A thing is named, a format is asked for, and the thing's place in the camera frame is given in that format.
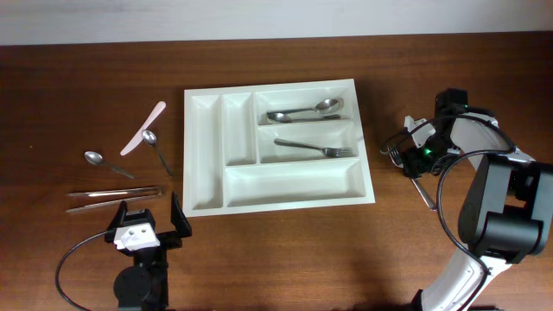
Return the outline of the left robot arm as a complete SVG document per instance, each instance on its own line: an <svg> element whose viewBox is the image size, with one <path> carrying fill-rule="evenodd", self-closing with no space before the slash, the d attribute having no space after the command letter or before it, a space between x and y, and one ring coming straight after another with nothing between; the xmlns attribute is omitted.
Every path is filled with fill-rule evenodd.
<svg viewBox="0 0 553 311"><path fill-rule="evenodd" d="M105 242L133 259L133 264L118 273L113 292L119 310L164 310L168 307L167 252L182 247L192 236L178 196L171 194L172 231L156 232L156 222L148 209L130 211L126 201L107 227Z"/></svg>

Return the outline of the fork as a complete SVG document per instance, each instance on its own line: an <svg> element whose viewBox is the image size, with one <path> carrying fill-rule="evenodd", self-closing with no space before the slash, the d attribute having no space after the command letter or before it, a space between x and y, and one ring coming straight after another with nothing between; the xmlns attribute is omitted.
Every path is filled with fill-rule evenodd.
<svg viewBox="0 0 553 311"><path fill-rule="evenodd" d="M321 152L325 157L328 158L342 158L354 156L353 150L350 148L331 148L331 147L321 147L313 144L307 143L297 143L288 140L283 140L281 138L275 138L274 144L283 147L299 148L299 149L312 149Z"/></svg>
<svg viewBox="0 0 553 311"><path fill-rule="evenodd" d="M423 199L424 203L426 204L426 206L431 211L435 212L437 210L436 203L430 197L429 193L423 188L423 185L418 181L418 179L416 177L409 176L408 171L407 171L407 167L404 164L404 162L402 160L402 157L400 156L399 152L396 149L393 149L393 150L390 151L389 156L391 158L392 163L396 167L401 168L403 170L404 175L410 179L411 183L413 184L413 186L415 187L417 192L422 197L422 199Z"/></svg>

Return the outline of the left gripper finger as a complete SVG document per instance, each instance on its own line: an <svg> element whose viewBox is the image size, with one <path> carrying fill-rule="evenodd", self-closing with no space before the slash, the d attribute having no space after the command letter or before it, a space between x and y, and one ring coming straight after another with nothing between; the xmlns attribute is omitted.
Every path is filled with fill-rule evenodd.
<svg viewBox="0 0 553 311"><path fill-rule="evenodd" d="M170 221L180 238L189 238L193 235L192 227L182 211L178 195L175 192L171 194Z"/></svg>
<svg viewBox="0 0 553 311"><path fill-rule="evenodd" d="M127 203L125 200L122 200L119 204L116 214L114 215L112 221L107 227L108 232L116 231L119 228L119 226L123 224L127 211L128 211Z"/></svg>

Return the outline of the large spoon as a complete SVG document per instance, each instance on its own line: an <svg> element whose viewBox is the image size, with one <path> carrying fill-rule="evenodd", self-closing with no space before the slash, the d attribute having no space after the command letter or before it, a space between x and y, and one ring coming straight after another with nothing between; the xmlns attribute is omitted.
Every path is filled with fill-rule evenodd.
<svg viewBox="0 0 553 311"><path fill-rule="evenodd" d="M334 114L323 117L304 117L304 118L293 118L288 114L284 113L268 113L267 120L269 123L273 124L292 124L292 123L306 123L306 122L318 122L318 121L328 121L328 120L337 120L340 119L340 115Z"/></svg>
<svg viewBox="0 0 553 311"><path fill-rule="evenodd" d="M280 111L267 111L266 114L291 114L291 113L298 113L298 112L306 112L306 111L312 111L316 112L321 115L327 115L329 113L338 111L343 104L343 100L341 98L328 98L325 99L318 104L316 104L313 107L308 108L298 108L298 109L289 109L289 110L280 110Z"/></svg>

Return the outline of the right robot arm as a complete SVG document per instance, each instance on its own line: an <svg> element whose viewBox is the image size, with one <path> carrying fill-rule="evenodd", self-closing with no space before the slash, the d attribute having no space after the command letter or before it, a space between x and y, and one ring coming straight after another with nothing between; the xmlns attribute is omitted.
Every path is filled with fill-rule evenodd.
<svg viewBox="0 0 553 311"><path fill-rule="evenodd" d="M408 116L397 133L402 143L384 151L413 184L438 177L436 197L418 188L456 250L445 270L417 291L409 310L469 310L499 274L540 254L552 223L552 167L520 150L494 113L474 108L467 92L449 88L435 98L430 120ZM457 233L444 217L443 187L451 170L468 160L474 179L462 204Z"/></svg>

